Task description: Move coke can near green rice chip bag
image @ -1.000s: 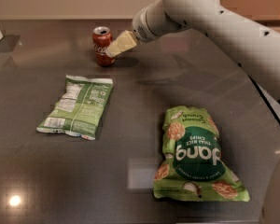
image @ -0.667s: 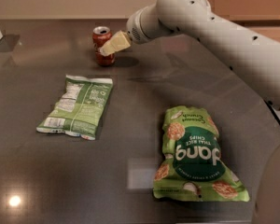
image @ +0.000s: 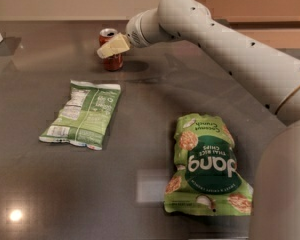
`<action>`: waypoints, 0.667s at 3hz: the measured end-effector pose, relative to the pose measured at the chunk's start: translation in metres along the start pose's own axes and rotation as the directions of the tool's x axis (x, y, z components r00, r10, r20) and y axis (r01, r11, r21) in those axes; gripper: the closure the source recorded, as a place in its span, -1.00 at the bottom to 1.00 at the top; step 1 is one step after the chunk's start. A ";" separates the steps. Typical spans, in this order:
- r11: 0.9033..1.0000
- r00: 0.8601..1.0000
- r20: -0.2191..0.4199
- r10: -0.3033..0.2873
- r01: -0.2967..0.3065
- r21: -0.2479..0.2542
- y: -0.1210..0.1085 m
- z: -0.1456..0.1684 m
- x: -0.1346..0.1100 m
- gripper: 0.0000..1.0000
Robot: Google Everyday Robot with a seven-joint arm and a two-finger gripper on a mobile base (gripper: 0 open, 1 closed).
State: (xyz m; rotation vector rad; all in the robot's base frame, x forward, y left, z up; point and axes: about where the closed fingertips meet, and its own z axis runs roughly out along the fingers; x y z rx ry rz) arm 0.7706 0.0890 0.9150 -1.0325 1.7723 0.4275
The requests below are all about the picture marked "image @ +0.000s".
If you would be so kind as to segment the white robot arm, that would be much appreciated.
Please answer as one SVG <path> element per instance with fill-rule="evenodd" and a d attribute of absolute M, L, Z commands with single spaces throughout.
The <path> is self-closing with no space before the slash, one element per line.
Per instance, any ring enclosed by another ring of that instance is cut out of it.
<path fill-rule="evenodd" d="M 217 23 L 195 0 L 161 0 L 97 54 L 179 40 L 202 49 L 287 125 L 259 162 L 249 240 L 300 240 L 300 60 Z"/>

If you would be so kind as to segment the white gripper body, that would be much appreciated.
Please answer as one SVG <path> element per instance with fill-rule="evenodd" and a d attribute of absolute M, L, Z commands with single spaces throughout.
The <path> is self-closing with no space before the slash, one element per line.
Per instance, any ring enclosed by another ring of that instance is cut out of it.
<path fill-rule="evenodd" d="M 132 46 L 144 48 L 151 45 L 149 40 L 152 25 L 152 11 L 145 11 L 132 17 L 126 25 L 126 36 Z"/>

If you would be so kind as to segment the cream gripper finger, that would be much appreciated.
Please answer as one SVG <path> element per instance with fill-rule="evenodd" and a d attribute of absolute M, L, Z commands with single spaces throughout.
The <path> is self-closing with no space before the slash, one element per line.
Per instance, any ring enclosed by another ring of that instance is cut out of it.
<path fill-rule="evenodd" d="M 131 48 L 129 39 L 124 34 L 116 34 L 106 41 L 98 50 L 97 55 L 101 59 L 109 58 L 114 55 L 122 54 Z"/>

